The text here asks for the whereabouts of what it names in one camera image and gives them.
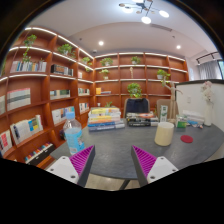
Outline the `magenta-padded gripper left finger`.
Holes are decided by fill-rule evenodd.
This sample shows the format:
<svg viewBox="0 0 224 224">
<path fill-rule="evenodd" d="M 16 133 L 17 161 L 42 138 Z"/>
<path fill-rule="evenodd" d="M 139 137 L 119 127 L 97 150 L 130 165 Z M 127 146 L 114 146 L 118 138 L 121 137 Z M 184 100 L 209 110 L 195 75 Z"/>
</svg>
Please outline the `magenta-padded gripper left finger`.
<svg viewBox="0 0 224 224">
<path fill-rule="evenodd" d="M 95 146 L 87 147 L 67 157 L 61 156 L 47 171 L 81 187 L 86 185 L 93 159 Z"/>
</svg>

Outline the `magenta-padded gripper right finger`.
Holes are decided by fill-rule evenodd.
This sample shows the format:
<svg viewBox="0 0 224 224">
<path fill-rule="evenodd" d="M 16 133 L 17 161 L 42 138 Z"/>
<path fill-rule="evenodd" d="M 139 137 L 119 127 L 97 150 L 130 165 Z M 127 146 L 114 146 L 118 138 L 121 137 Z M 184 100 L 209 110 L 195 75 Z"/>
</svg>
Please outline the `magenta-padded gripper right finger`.
<svg viewBox="0 0 224 224">
<path fill-rule="evenodd" d="M 156 157 L 137 146 L 131 147 L 131 156 L 141 187 L 178 171 L 166 157 Z"/>
</svg>

